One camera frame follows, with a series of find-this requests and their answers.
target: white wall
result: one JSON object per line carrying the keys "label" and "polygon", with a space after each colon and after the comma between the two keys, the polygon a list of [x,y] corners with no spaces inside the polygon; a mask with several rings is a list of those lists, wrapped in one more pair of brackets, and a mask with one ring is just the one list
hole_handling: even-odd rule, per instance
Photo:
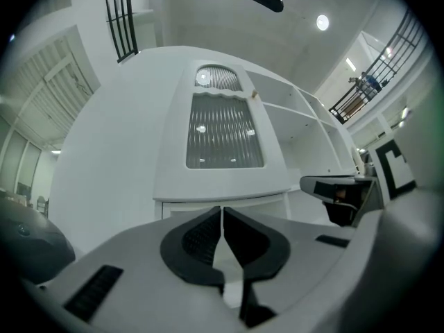
{"label": "white wall", "polygon": [[83,47],[100,84],[119,72],[117,53],[108,33],[105,0],[72,0],[74,20]]}
{"label": "white wall", "polygon": [[58,156],[50,151],[42,151],[40,153],[31,189],[31,203],[35,209],[37,209],[37,199],[39,196],[43,196],[45,200],[49,198],[57,158]]}

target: white machine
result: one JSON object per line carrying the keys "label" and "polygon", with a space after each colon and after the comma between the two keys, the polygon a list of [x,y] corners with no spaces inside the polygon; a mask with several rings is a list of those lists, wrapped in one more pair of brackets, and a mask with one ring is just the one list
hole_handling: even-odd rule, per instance
{"label": "white machine", "polygon": [[[441,242],[442,150],[421,137],[441,122],[436,102],[426,100],[394,137],[415,188],[389,190],[385,208],[363,214],[357,228],[220,207],[190,212],[119,233],[35,297],[72,332],[362,330],[415,282]],[[212,268],[220,223],[244,269],[239,316],[223,302],[224,277]]]}

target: black panel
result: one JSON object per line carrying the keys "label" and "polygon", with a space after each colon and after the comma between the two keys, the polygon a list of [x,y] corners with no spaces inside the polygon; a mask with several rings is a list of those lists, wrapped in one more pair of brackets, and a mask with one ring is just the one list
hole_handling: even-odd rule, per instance
{"label": "black panel", "polygon": [[0,198],[0,244],[33,284],[52,280],[76,256],[63,233],[40,212]]}
{"label": "black panel", "polygon": [[323,204],[327,210],[328,218],[331,222],[341,227],[352,225],[356,215],[356,211],[354,209],[337,203],[323,202]]}
{"label": "black panel", "polygon": [[65,305],[65,309],[79,319],[89,321],[122,273],[123,270],[115,266],[102,266]]}
{"label": "black panel", "polygon": [[182,239],[184,251],[194,259],[213,265],[214,252],[221,238],[221,216],[210,216],[208,219],[185,233]]}
{"label": "black panel", "polygon": [[350,243],[349,239],[331,237],[325,234],[320,235],[319,237],[316,238],[316,240],[340,248],[347,248],[348,244]]}
{"label": "black panel", "polygon": [[237,261],[244,268],[266,253],[270,248],[270,239],[226,210],[223,217],[225,239]]}
{"label": "black panel", "polygon": [[223,209],[225,239],[244,269],[244,291],[239,318],[254,327],[275,313],[256,300],[252,283],[274,278],[290,256],[290,243],[278,231],[232,208]]}
{"label": "black panel", "polygon": [[316,181],[313,192],[317,195],[334,199],[334,194],[336,190],[335,186],[332,184],[326,184],[325,182]]}
{"label": "black panel", "polygon": [[225,283],[221,271],[212,268],[214,251],[221,238],[221,208],[172,229],[160,244],[160,255],[168,268],[190,284],[216,286]]}
{"label": "black panel", "polygon": [[416,182],[411,181],[405,185],[402,185],[401,187],[396,187],[395,179],[393,178],[390,164],[389,161],[387,160],[387,153],[390,151],[393,151],[395,157],[402,157],[401,151],[394,140],[391,140],[385,143],[384,145],[380,146],[378,149],[376,149],[376,155],[378,156],[379,161],[381,162],[382,171],[384,172],[384,175],[386,177],[388,195],[390,196],[390,199],[393,200],[399,195],[402,195],[406,192],[413,190],[416,187]]}

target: black railing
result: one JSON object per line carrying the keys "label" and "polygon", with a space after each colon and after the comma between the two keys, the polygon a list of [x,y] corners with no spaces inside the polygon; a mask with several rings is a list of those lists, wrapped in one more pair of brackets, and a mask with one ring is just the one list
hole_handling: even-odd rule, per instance
{"label": "black railing", "polygon": [[[114,18],[112,18],[111,16],[110,0],[106,0],[106,11],[108,13],[107,23],[110,24],[112,41],[114,42],[114,47],[116,48],[118,57],[117,62],[120,63],[122,60],[131,56],[133,53],[138,54],[139,50],[137,49],[136,35],[134,32],[133,9],[131,7],[131,0],[113,0],[113,2],[115,13]],[[116,33],[113,26],[114,22],[117,25],[119,40],[116,39]],[[122,29],[125,33],[125,38],[123,38]]]}
{"label": "black railing", "polygon": [[354,85],[330,108],[330,112],[345,123],[367,105],[395,77],[411,57],[425,32],[420,22],[408,10],[393,37]]}

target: white column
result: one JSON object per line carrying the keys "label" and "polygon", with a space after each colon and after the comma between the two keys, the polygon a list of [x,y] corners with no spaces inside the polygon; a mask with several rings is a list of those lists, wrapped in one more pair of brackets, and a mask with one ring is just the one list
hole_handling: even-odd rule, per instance
{"label": "white column", "polygon": [[15,174],[15,182],[14,182],[14,192],[17,193],[17,184],[19,183],[20,171],[22,170],[23,159],[25,158],[26,151],[29,147],[29,141],[27,141],[25,145],[25,149],[23,150],[22,157],[20,158],[19,168],[17,169],[17,174]]}
{"label": "white column", "polygon": [[378,119],[379,123],[381,124],[382,129],[384,130],[386,135],[390,135],[392,133],[392,130],[391,130],[391,127],[390,127],[389,123],[387,122],[386,118],[384,117],[384,115],[378,114],[377,119]]}

